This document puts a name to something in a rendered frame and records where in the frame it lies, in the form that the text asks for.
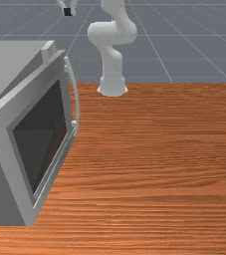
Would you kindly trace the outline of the grey microwave oven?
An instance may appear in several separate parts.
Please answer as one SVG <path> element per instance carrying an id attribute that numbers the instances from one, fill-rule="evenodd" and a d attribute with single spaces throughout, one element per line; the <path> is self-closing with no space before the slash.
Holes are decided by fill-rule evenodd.
<path id="1" fill-rule="evenodd" d="M 55 42 L 0 40 L 0 226 L 35 223 L 79 118 L 75 75 Z"/>

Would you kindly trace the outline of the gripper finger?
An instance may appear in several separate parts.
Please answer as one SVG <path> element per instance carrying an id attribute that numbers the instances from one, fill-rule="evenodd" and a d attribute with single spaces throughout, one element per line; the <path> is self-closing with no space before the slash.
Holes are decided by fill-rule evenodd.
<path id="1" fill-rule="evenodd" d="M 64 16 L 69 16 L 69 10 L 63 0 L 56 0 Z"/>
<path id="2" fill-rule="evenodd" d="M 78 0 L 71 0 L 71 4 L 69 7 L 69 16 L 76 16 L 77 4 L 78 4 Z"/>

